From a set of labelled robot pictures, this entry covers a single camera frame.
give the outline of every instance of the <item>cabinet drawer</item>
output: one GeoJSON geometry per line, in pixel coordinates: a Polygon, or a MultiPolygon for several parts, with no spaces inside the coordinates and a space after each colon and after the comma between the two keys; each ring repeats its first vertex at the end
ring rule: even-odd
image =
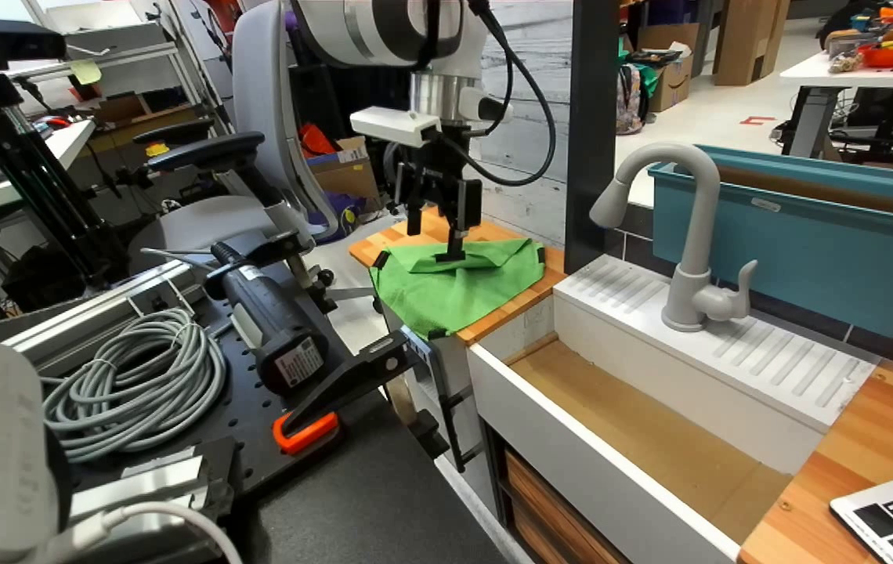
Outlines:
{"type": "Polygon", "coordinates": [[[588,525],[541,477],[516,455],[506,455],[510,513],[520,539],[541,561],[627,561],[597,525],[588,525]]]}

